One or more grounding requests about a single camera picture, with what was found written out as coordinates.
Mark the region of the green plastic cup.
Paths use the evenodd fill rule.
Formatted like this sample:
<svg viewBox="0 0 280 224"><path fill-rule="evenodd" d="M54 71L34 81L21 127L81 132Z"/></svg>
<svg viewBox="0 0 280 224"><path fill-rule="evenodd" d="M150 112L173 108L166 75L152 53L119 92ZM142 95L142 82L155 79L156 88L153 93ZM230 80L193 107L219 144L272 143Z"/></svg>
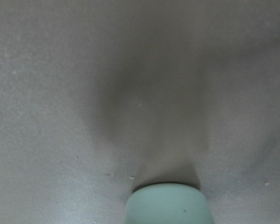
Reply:
<svg viewBox="0 0 280 224"><path fill-rule="evenodd" d="M213 224L203 193L184 184L143 187L126 203L125 224Z"/></svg>

